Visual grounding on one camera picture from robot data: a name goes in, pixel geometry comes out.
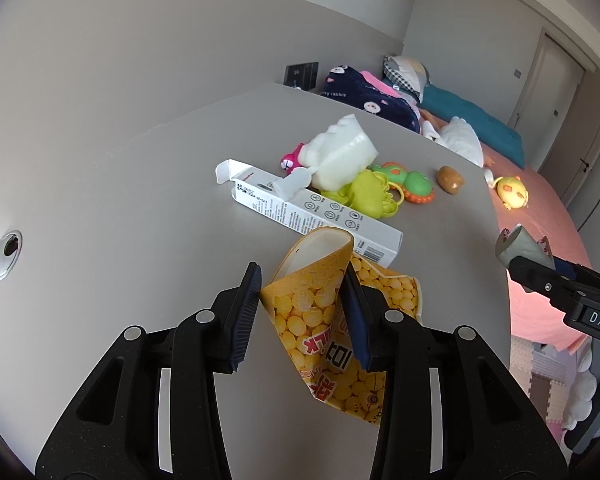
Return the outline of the white gloved hand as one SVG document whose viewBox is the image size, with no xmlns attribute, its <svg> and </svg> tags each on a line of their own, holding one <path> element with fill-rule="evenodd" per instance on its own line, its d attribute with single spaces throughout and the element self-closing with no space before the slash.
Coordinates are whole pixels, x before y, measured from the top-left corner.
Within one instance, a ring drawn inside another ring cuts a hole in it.
<svg viewBox="0 0 600 480">
<path fill-rule="evenodd" d="M 578 351 L 577 373 L 571 385 L 569 398 L 562 418 L 562 428 L 573 430 L 592 412 L 593 396 L 598 381 L 591 372 L 593 361 L 592 340 L 588 340 Z"/>
</svg>

